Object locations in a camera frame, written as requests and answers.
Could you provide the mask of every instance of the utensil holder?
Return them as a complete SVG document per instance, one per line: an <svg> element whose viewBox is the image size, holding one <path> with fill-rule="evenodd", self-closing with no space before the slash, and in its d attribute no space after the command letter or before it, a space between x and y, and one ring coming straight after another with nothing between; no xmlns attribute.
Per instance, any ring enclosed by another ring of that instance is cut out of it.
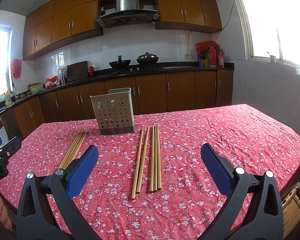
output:
<svg viewBox="0 0 300 240"><path fill-rule="evenodd" d="M101 135L136 131L131 88L111 89L106 95L90 98Z"/></svg>

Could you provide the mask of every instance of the black countertop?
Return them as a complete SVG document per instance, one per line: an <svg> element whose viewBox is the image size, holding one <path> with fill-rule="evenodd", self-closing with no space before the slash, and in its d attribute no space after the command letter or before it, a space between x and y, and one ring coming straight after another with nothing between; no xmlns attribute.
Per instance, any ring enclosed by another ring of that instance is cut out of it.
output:
<svg viewBox="0 0 300 240"><path fill-rule="evenodd" d="M142 69L142 70L136 70L136 67L139 67L139 65L132 65L129 67L131 67L133 69L133 71L115 73L114 69L112 69L112 68L103 69L103 70L95 71L95 75L93 77L88 77L88 78L83 78L83 79L79 79L79 80L75 80L75 81L66 82L64 84L60 84L60 85L54 86L52 88L45 88L38 93L27 96L24 99L14 101L9 106L4 106L4 107L0 108L0 115L5 113L7 111L7 109L18 106L38 95L43 95L43 94L46 94L46 93L49 93L52 91L57 91L60 89L70 88L70 87L93 83L93 82L97 82L97 81L104 81L104 80L109 80L109 79L116 79L116 78L130 77L130 76L143 76L143 75L152 75L152 74L161 74L161 73L171 73L171 72L234 70L233 63L225 63L224 68L202 68L202 67L198 66L197 62L162 62L162 63L156 63L154 68Z"/></svg>

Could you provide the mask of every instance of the plastic bowl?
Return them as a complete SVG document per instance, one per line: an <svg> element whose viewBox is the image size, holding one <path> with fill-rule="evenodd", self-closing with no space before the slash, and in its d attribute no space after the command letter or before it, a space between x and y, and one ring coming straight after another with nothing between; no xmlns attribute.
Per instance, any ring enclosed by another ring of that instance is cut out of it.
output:
<svg viewBox="0 0 300 240"><path fill-rule="evenodd" d="M44 84L39 84L39 85L36 85L36 86L34 86L34 87L30 87L30 88L29 88L30 93L31 93L31 94L38 93L41 89L43 89L43 86L44 86Z"/></svg>

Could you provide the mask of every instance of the cutting board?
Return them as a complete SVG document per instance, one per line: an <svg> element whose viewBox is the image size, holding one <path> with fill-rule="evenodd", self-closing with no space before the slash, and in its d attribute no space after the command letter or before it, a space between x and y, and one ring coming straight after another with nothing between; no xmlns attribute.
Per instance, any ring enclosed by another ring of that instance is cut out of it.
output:
<svg viewBox="0 0 300 240"><path fill-rule="evenodd" d="M67 66L67 81L88 77L88 61L82 61Z"/></svg>

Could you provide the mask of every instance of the blue gripper pad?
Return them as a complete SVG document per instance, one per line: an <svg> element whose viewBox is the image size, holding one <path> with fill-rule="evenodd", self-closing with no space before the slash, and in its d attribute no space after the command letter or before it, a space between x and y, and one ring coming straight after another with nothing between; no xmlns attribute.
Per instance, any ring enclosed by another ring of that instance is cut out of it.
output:
<svg viewBox="0 0 300 240"><path fill-rule="evenodd" d="M202 145L201 159L220 193L230 197L233 191L234 177L232 174L234 167L231 163L226 158L220 157L209 143Z"/></svg>
<svg viewBox="0 0 300 240"><path fill-rule="evenodd" d="M67 194L70 199L78 196L98 161L99 153L97 147L90 145L80 159L75 159L71 164L76 167L67 178Z"/></svg>

